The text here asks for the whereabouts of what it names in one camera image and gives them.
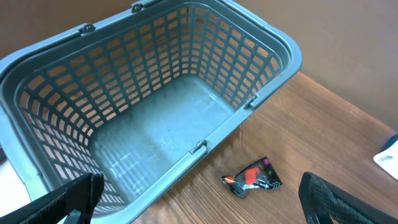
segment orange label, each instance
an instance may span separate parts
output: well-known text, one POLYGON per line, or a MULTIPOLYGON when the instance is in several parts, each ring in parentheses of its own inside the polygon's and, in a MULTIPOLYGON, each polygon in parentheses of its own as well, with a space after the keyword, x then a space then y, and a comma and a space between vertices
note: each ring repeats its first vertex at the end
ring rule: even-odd
POLYGON ((244 178, 245 178, 246 184, 253 184, 257 180, 257 174, 259 174, 259 173, 260 173, 260 169, 258 167, 246 170, 244 172, 244 178))
POLYGON ((235 178, 233 178, 233 177, 225 177, 224 180, 228 184, 233 184, 235 182, 235 178))

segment basket mesh side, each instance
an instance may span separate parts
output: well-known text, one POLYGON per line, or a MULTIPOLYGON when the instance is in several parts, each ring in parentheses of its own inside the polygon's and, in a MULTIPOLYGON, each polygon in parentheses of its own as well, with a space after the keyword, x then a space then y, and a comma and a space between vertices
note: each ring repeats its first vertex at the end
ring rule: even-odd
MULTIPOLYGON (((175 7, 30 74, 16 104, 60 183, 100 167, 88 150, 105 122, 182 75, 239 108, 281 71, 279 57, 209 7, 175 7)), ((95 213, 122 209, 112 183, 95 213)))

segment snack wrapper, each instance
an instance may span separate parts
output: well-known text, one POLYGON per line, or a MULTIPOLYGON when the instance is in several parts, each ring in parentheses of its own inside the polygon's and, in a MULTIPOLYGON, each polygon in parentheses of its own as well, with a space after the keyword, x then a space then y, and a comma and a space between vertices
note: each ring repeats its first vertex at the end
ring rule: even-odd
POLYGON ((267 157, 253 162, 235 176, 222 176, 221 180, 241 199, 246 198, 246 189, 276 189, 282 185, 267 157))

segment wooden table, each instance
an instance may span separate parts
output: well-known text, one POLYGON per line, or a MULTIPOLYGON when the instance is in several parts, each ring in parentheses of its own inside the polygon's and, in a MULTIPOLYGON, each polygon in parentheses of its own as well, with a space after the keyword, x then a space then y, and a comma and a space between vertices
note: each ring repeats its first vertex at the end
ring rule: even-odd
POLYGON ((134 223, 305 223, 305 171, 398 217, 398 181, 373 162, 393 134, 299 72, 134 223), (249 190, 242 200, 220 181, 263 156, 280 188, 249 190))

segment gray plastic basket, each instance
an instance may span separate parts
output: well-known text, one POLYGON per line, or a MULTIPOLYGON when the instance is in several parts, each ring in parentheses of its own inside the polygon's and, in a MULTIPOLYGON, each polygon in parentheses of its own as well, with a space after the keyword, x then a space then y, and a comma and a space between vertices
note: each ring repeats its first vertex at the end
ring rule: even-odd
POLYGON ((141 1, 0 61, 0 141, 32 200, 103 172, 93 222, 127 223, 301 63, 233 1, 141 1))

